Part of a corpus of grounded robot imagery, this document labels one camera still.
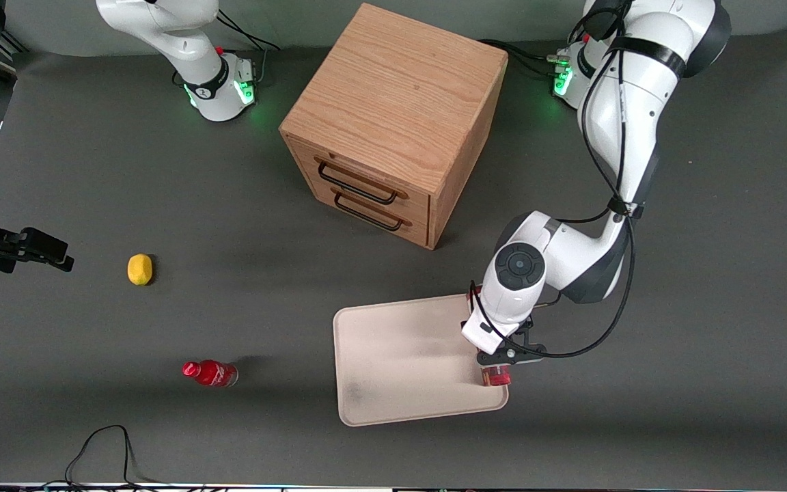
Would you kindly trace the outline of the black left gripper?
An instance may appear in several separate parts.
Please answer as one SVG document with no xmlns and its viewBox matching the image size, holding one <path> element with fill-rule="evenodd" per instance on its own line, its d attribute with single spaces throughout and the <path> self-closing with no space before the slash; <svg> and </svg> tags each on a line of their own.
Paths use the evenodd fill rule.
<svg viewBox="0 0 787 492">
<path fill-rule="evenodd" d="M 538 353 L 546 352 L 547 347 L 540 343 L 531 342 L 530 335 L 533 327 L 533 317 L 528 316 L 521 326 L 500 344 L 493 354 L 487 354 L 482 350 L 478 350 L 478 365 L 484 368 L 540 361 L 543 356 L 538 355 Z"/>
</svg>

